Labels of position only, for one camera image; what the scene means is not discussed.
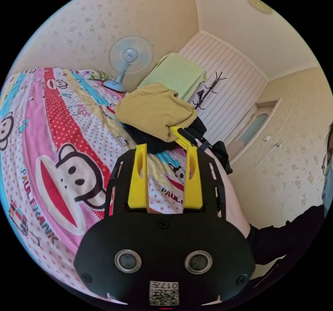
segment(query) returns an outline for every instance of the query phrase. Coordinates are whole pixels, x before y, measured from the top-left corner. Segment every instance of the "black sleeve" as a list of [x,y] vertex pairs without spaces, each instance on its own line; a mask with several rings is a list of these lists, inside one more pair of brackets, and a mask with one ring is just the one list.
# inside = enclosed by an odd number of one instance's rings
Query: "black sleeve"
[[283,227],[257,229],[251,226],[247,237],[256,264],[265,265],[293,249],[309,245],[324,222],[324,206],[312,206]]

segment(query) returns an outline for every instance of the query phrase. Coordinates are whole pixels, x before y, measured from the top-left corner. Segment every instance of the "floral wallpaper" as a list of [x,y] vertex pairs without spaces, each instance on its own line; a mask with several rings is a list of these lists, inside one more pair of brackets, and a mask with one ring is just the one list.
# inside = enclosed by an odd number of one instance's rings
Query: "floral wallpaper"
[[[322,203],[321,165],[333,121],[333,96],[322,69],[310,68],[270,81],[258,101],[279,98],[272,118],[233,162],[230,175],[246,217],[258,228],[282,226]],[[271,136],[268,142],[263,141],[265,135]],[[279,141],[282,147],[274,148]],[[256,276],[271,265],[259,266]]]
[[165,54],[178,52],[199,31],[195,0],[73,0],[50,17],[27,42],[10,73],[36,67],[97,69],[116,76],[112,44],[140,34],[154,48],[143,74],[126,77],[132,91]]

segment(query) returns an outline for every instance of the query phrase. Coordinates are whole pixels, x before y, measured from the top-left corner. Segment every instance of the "face mask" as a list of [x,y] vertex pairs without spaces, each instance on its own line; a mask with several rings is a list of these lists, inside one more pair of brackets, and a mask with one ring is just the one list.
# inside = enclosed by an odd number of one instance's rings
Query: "face mask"
[[322,200],[324,205],[324,216],[326,217],[333,199],[333,164],[331,164],[328,174],[325,176]]

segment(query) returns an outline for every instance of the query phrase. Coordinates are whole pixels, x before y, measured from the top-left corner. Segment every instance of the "colorful bedspread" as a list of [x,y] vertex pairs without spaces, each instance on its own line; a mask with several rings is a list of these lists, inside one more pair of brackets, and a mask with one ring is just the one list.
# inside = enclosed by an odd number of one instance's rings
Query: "colorful bedspread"
[[[73,260],[85,232],[103,218],[105,189],[117,158],[135,143],[114,115],[122,96],[81,74],[38,68],[5,81],[0,198],[31,257],[57,279],[94,296]],[[147,163],[150,207],[181,213],[184,152],[148,155]]]

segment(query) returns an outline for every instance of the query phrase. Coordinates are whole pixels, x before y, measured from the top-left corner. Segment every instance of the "hair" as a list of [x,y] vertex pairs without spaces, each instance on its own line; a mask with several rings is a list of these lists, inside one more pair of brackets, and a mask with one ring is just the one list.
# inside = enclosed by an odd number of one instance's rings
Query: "hair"
[[329,130],[329,132],[327,134],[327,151],[329,150],[329,147],[330,147],[330,142],[331,142],[332,134],[333,134],[333,122],[330,125],[330,130]]

